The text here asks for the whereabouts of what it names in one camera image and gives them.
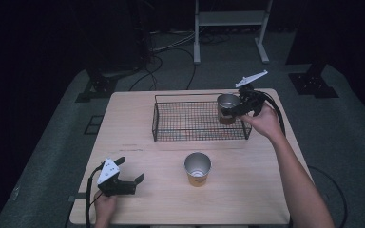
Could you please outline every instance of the wooden table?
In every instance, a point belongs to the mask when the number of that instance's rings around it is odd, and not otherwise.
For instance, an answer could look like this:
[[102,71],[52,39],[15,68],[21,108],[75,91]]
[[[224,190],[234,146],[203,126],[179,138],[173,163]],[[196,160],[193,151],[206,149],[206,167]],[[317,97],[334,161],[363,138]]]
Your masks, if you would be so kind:
[[[283,115],[286,135],[308,171],[293,130],[273,89],[270,94]],[[154,142],[152,135],[155,95],[209,94],[198,101],[216,101],[217,94],[237,90],[116,92],[111,96],[93,147],[79,192],[85,193],[87,179],[106,158],[117,160],[120,180],[133,181],[145,173],[136,195],[119,196],[114,224],[226,225],[286,224],[286,207],[278,163],[269,141],[253,130],[248,140]],[[170,101],[182,99],[170,96]],[[203,187],[189,184],[183,168],[187,155],[201,151],[212,160],[212,170]],[[93,180],[92,195],[98,190]],[[85,222],[85,200],[77,199],[70,214],[75,224]],[[94,223],[94,207],[90,208]]]

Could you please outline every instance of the human hand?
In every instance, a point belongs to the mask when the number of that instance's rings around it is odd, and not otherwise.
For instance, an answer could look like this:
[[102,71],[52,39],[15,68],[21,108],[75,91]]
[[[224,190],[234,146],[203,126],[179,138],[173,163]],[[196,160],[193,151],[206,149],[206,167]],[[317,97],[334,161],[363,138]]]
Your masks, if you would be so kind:
[[267,103],[263,104],[262,111],[258,116],[251,117],[248,115],[243,115],[239,118],[242,121],[251,124],[254,129],[256,129],[261,135],[267,137],[269,140],[278,134],[283,134],[279,126],[279,120],[276,111]]
[[115,212],[117,196],[107,197],[102,191],[97,191],[94,194],[94,207],[96,209],[96,224],[95,228],[106,228],[111,222],[111,218]]

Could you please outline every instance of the cup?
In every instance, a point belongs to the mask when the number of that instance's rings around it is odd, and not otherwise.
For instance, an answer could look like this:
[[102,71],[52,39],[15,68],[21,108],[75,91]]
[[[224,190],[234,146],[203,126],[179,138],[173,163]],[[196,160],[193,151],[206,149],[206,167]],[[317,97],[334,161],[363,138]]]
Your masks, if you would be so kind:
[[221,94],[218,97],[218,119],[219,123],[224,125],[230,125],[233,124],[236,121],[235,117],[232,117],[231,115],[224,116],[223,113],[221,113],[221,110],[223,108],[232,108],[237,105],[241,104],[241,99],[230,93]]
[[185,158],[183,165],[191,185],[201,187],[206,183],[207,176],[212,167],[209,157],[201,152],[195,152]]

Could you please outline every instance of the human arm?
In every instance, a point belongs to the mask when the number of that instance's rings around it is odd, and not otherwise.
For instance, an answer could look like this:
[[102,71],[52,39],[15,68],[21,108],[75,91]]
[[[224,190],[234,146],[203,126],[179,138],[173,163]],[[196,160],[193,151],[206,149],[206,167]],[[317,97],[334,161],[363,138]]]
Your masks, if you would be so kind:
[[292,146],[280,130],[277,114],[268,104],[256,117],[241,116],[274,146],[283,192],[296,227],[334,227],[320,193],[299,162]]
[[117,196],[106,197],[98,191],[94,198],[94,207],[96,209],[96,224],[94,228],[107,228],[115,212]]

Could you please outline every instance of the wire basket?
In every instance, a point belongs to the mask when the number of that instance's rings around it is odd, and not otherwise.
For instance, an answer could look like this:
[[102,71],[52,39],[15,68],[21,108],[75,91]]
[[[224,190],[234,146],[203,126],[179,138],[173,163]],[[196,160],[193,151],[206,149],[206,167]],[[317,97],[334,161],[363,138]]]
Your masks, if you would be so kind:
[[219,122],[216,101],[159,103],[159,96],[168,95],[155,96],[152,124],[155,142],[248,140],[250,136],[252,127],[248,123],[236,120],[224,125]]

